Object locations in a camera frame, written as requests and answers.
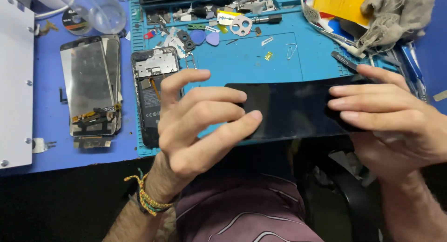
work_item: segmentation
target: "white machine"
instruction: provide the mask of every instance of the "white machine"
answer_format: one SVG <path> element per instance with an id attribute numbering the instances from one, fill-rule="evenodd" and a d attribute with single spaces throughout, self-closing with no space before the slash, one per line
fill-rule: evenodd
<path id="1" fill-rule="evenodd" d="M 32 163 L 34 12 L 0 0 L 0 169 Z"/>

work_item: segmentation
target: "t-shirt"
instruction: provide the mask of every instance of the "t-shirt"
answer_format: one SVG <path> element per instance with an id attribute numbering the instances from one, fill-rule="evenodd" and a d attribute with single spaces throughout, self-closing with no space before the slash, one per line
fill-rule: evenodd
<path id="1" fill-rule="evenodd" d="M 176 207 L 181 241 L 322 241 L 304 222 L 296 185 L 282 178 L 214 178 L 190 184 Z"/>

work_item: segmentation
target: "solder wire spool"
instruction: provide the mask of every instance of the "solder wire spool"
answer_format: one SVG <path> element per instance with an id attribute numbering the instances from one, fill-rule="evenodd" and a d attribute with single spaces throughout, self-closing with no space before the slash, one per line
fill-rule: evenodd
<path id="1" fill-rule="evenodd" d="M 74 35 L 83 35 L 92 29 L 87 21 L 71 8 L 65 10 L 64 14 L 62 15 L 62 24 L 70 33 Z"/>

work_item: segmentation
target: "black chair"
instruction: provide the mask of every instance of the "black chair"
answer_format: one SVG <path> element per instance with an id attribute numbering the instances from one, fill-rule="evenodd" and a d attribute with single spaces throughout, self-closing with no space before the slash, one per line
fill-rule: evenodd
<path id="1" fill-rule="evenodd" d="M 297 188 L 306 207 L 306 224 L 314 229 L 312 212 L 309 208 L 307 194 L 309 180 L 314 177 L 317 166 L 333 182 L 331 187 L 343 197 L 349 211 L 352 226 L 352 241 L 379 241 L 380 211 L 372 198 L 350 172 L 329 158 L 333 151 L 354 151 L 348 136 L 329 136 L 302 139 L 298 153 L 294 156 L 294 175 L 297 178 Z"/>

